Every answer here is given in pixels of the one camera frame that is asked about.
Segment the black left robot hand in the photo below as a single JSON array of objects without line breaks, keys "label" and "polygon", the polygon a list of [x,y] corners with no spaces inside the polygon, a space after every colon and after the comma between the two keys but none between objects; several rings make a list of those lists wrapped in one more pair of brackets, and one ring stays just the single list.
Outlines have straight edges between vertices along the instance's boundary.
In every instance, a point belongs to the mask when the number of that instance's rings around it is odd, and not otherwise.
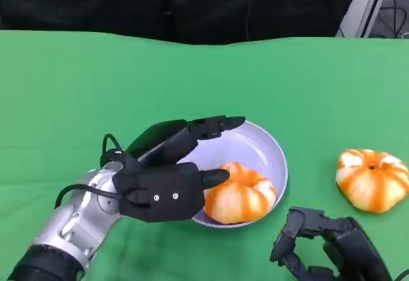
[{"label": "black left robot hand", "polygon": [[180,161],[193,152],[199,141],[219,138],[223,132],[245,123],[244,116],[175,119],[150,126],[127,148],[143,167],[164,166]]}]

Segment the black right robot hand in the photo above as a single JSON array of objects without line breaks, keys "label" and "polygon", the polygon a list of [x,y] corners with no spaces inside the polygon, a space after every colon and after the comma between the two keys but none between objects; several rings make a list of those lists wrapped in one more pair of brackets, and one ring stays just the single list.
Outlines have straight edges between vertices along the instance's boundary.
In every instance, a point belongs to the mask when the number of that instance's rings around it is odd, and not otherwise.
[{"label": "black right robot hand", "polygon": [[[323,250],[338,270],[305,267],[295,253],[298,237],[324,239]],[[392,280],[373,242],[352,217],[330,218],[317,209],[291,207],[270,255],[297,280]]]}]

